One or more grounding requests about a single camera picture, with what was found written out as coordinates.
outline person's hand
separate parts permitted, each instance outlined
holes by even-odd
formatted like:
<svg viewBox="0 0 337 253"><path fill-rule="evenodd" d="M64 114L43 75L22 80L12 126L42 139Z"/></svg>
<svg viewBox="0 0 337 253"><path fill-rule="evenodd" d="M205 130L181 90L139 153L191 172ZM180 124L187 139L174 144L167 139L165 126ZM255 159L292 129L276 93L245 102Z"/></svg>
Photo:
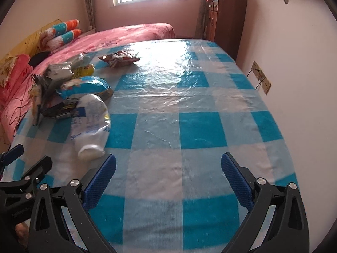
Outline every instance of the person's hand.
<svg viewBox="0 0 337 253"><path fill-rule="evenodd" d="M29 227L26 223L18 224L15 227L16 235L18 236L18 242L24 247L28 246L28 235L29 235Z"/></svg>

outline white plastic bottle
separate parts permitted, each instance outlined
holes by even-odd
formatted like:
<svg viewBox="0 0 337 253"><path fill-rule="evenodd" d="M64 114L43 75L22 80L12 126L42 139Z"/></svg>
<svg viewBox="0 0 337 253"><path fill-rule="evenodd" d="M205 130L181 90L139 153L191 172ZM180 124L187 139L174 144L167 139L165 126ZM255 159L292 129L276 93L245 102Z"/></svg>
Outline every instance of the white plastic bottle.
<svg viewBox="0 0 337 253"><path fill-rule="evenodd" d="M76 109L78 116L71 122L71 139L79 160L102 157L111 128L107 106L98 96L88 94L80 98Z"/></svg>

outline wooden cabinet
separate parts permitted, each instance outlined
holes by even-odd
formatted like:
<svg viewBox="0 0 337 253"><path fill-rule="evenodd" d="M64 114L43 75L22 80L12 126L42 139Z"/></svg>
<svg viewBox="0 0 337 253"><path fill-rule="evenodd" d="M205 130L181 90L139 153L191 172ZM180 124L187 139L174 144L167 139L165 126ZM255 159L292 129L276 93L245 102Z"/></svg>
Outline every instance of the wooden cabinet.
<svg viewBox="0 0 337 253"><path fill-rule="evenodd" d="M238 55L247 0L217 0L208 5L206 40L217 43L234 60Z"/></svg>

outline pink bedspread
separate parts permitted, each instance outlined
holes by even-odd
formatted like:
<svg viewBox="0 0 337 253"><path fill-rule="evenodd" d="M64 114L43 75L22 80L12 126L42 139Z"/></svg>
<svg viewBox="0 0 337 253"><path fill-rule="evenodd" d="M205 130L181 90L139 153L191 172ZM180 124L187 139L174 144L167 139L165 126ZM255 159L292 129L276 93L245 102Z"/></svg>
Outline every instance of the pink bedspread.
<svg viewBox="0 0 337 253"><path fill-rule="evenodd" d="M88 53L129 43L174 39L175 37L173 27L165 23L141 24L97 32L79 38L66 48L51 55L39 64L32 73L41 74L49 64L64 62L80 52ZM1 123L10 142L13 141L16 126L31 108L28 95L28 89L31 85L31 77L28 77L1 115Z"/></svg>

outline blue gripper pad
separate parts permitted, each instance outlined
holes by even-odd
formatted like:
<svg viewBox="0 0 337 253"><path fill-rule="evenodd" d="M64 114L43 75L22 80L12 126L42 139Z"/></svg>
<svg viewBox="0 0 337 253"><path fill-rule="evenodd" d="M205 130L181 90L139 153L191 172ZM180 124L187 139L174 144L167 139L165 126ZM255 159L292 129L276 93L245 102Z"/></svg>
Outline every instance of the blue gripper pad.
<svg viewBox="0 0 337 253"><path fill-rule="evenodd" d="M86 211L96 207L104 190L116 171L116 166L116 157L110 155L89 182L82 195L83 208Z"/></svg>
<svg viewBox="0 0 337 253"><path fill-rule="evenodd" d="M240 205L247 208L248 211L251 211L254 207L252 189L239 171L236 163L232 161L227 154L224 154L221 158L221 169L233 189Z"/></svg>
<svg viewBox="0 0 337 253"><path fill-rule="evenodd" d="M15 147L13 147L11 150L7 151L2 156L2 164L4 166L10 165L12 162L14 162L17 158L19 158L24 153L24 148L22 145L18 144Z"/></svg>

